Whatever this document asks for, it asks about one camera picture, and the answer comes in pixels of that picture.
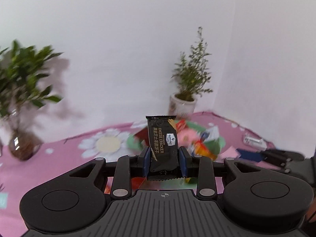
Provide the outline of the pink floral tablecloth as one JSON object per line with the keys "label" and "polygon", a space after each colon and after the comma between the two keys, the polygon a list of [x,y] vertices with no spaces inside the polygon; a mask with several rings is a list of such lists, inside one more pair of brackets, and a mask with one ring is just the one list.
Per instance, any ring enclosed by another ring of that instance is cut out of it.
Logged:
{"label": "pink floral tablecloth", "polygon": [[[254,131],[212,112],[195,113],[190,121],[205,128],[209,128],[210,124],[217,125],[220,136],[226,141],[221,152],[230,146],[255,151],[255,148],[244,144],[243,139],[246,135],[261,138]],[[140,154],[141,151],[129,149],[126,141],[130,134],[137,132],[131,126],[141,122],[147,123],[146,120],[141,120],[109,126],[64,140],[44,143],[27,161],[17,160],[8,148],[4,147],[1,156],[1,235],[21,236],[26,232],[27,228],[19,212],[19,202],[33,187],[95,157],[102,156],[106,161],[114,162],[123,155]]]}

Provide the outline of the dark red packet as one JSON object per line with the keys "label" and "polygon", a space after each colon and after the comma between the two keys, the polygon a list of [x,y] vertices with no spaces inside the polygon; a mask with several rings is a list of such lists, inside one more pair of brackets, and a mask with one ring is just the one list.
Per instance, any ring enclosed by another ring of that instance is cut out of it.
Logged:
{"label": "dark red packet", "polygon": [[148,127],[144,127],[142,130],[138,131],[135,135],[134,135],[140,142],[145,142],[145,143],[149,143],[149,138],[148,138]]}

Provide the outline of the leafy plant in glass vase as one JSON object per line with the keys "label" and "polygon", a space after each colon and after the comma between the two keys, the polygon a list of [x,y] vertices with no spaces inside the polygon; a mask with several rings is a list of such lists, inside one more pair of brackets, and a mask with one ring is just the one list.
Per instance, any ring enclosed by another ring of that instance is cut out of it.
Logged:
{"label": "leafy plant in glass vase", "polygon": [[52,85],[39,86],[42,79],[51,75],[46,63],[60,55],[51,45],[38,50],[34,45],[24,47],[18,40],[1,50],[1,121],[10,130],[8,150],[20,161],[30,159],[39,146],[35,135],[22,126],[22,109],[40,109],[47,102],[62,100],[51,93]]}

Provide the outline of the red wrapped wafer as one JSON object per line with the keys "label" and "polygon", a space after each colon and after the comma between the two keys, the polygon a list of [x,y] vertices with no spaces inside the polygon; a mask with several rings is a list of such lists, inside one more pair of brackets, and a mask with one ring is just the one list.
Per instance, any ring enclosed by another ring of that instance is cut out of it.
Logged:
{"label": "red wrapped wafer", "polygon": [[[142,177],[132,178],[131,179],[132,191],[134,192],[135,190],[139,189],[145,180],[146,179]],[[113,177],[108,177],[108,181],[107,181],[105,191],[104,191],[105,194],[110,194],[112,183],[113,183]]]}

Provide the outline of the blue white rice cracker pack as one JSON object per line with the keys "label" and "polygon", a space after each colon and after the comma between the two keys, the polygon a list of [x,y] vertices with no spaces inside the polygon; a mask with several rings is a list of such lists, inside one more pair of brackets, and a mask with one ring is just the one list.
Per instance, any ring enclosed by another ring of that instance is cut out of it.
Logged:
{"label": "blue white rice cracker pack", "polygon": [[217,140],[220,137],[218,126],[212,126],[211,128],[206,129],[205,131],[201,132],[200,140],[202,142],[208,142]]}

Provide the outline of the green plastic bowl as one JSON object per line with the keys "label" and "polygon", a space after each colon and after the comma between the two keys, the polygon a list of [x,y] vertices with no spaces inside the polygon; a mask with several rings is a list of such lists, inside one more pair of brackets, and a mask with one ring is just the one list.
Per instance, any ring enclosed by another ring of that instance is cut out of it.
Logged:
{"label": "green plastic bowl", "polygon": [[[175,123],[178,145],[187,148],[191,154],[216,158],[226,145],[217,125],[210,124],[209,128],[205,128],[196,122],[184,119],[177,120]],[[134,123],[131,128],[137,132],[129,135],[126,145],[129,149],[141,151],[148,144],[147,123]]]}

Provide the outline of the black cheese cracker packet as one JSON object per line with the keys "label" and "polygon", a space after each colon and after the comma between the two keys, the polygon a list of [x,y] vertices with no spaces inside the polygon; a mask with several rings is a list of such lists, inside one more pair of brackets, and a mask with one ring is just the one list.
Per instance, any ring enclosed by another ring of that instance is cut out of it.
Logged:
{"label": "black cheese cracker packet", "polygon": [[147,179],[165,181],[182,177],[175,116],[147,116],[150,168]]}

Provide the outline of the pink snack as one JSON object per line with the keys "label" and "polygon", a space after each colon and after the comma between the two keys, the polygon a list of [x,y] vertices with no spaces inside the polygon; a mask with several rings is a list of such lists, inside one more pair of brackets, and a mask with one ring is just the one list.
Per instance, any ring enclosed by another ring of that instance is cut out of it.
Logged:
{"label": "pink snack", "polygon": [[185,128],[177,133],[178,145],[187,147],[192,143],[200,140],[200,135],[197,131],[191,128]]}

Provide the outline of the yellow corn snack bag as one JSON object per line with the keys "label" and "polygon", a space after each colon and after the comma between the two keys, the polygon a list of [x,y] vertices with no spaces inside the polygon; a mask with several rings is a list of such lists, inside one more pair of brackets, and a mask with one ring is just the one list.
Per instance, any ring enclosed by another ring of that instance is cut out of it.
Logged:
{"label": "yellow corn snack bag", "polygon": [[202,141],[194,142],[193,147],[195,156],[205,156],[210,158],[212,161],[217,159],[217,156],[213,154]]}

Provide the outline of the small plant in white pot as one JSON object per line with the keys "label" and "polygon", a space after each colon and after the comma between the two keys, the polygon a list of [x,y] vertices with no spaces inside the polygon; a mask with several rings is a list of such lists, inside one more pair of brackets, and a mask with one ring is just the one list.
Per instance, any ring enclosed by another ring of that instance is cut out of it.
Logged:
{"label": "small plant in white pot", "polygon": [[205,86],[212,78],[207,66],[211,53],[207,51],[208,43],[202,31],[203,28],[198,27],[197,40],[190,46],[189,54],[181,52],[172,71],[171,78],[176,82],[177,91],[170,96],[168,113],[176,118],[189,119],[194,113],[198,97],[213,92]]}

